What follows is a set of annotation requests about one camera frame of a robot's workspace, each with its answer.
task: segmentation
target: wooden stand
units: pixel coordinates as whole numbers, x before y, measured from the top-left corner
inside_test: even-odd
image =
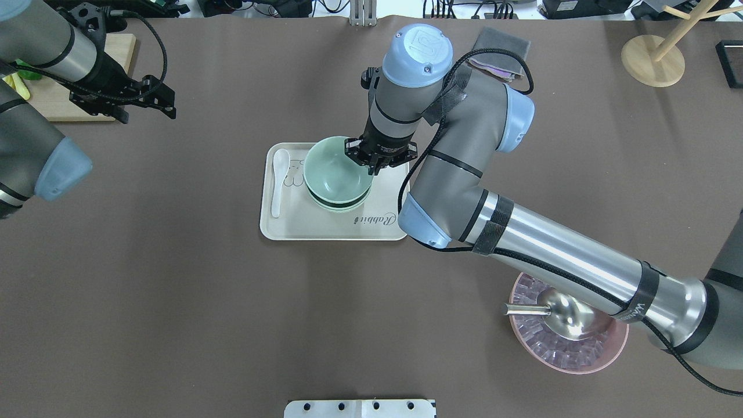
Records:
[[[652,87],[668,87],[684,75],[684,55],[676,47],[687,32],[702,19],[724,15],[743,6],[708,13],[718,0],[701,0],[691,13],[664,6],[663,11],[683,19],[667,38],[640,35],[630,39],[622,48],[624,68],[639,82]]]

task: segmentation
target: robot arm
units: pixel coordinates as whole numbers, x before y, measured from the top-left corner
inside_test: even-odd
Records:
[[[43,0],[5,0],[0,4],[0,62],[18,67],[13,63],[22,60],[44,71],[70,89],[70,101],[90,115],[126,123],[129,114],[121,106],[132,104],[175,119],[175,93],[162,83],[164,67],[160,79],[148,75],[138,82],[104,51],[107,31],[126,28],[123,17],[139,15],[88,3],[57,13]]]
[[[129,114],[121,106],[132,104],[174,119],[175,93],[162,83],[164,69],[160,79],[149,75],[137,82],[103,50],[106,31],[124,29],[126,13],[87,3],[57,13],[43,0],[0,1],[0,73],[14,72],[21,59],[70,89],[70,100],[91,115],[126,123]],[[56,199],[91,169],[70,138],[0,83],[0,219],[34,194]]]
[[[406,26],[395,34],[382,68],[369,68],[361,85],[369,90],[364,133],[345,142],[345,154],[376,176],[418,157],[415,130],[441,91],[452,65],[452,44],[428,25]]]
[[[407,51],[413,51],[408,54],[413,61],[425,62],[416,56],[421,48],[414,41],[421,31],[427,36],[438,32],[427,25],[405,27],[400,33],[406,40],[392,40],[383,73],[395,55]],[[403,52],[396,42],[403,44]],[[453,239],[469,244],[472,252],[538,277],[620,321],[654,334],[655,329],[660,335],[653,342],[666,348],[660,338],[666,339],[685,359],[743,369],[743,329],[738,324],[743,315],[743,216],[705,280],[676,279],[584,237],[480,186],[493,152],[510,152],[520,143],[534,107],[526,96],[480,71],[463,67],[454,79],[464,99],[445,109],[430,158],[421,165],[400,212],[400,227],[434,249]],[[436,82],[432,86],[441,88]],[[376,103],[413,103],[409,108],[415,112],[430,104],[418,90],[399,84],[385,91],[394,96],[382,98],[378,89]],[[370,123],[382,131],[373,112],[371,106],[362,142],[373,132]]]

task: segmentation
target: green bowl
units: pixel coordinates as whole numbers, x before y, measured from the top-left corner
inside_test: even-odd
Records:
[[[343,152],[345,136],[331,136],[314,144],[307,154],[304,177],[312,199],[333,212],[348,212],[369,196],[374,176]]]

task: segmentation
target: folded towel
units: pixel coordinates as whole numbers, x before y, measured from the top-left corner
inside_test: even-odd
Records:
[[[493,28],[484,28],[480,36],[475,41],[473,49],[480,48],[500,48],[511,51],[522,59],[526,60],[526,54],[529,52],[531,41],[501,32]],[[481,70],[487,71],[492,75],[505,81],[513,81],[516,77],[521,77],[523,68],[519,62],[508,55],[503,54],[480,54],[470,58],[469,63]]]

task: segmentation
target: round wooden base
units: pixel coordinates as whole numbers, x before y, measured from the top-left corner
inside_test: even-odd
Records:
[[[660,36],[640,35],[624,44],[622,63],[637,81],[652,87],[668,87],[684,75],[684,55],[675,46],[658,62],[650,58],[662,41]]]

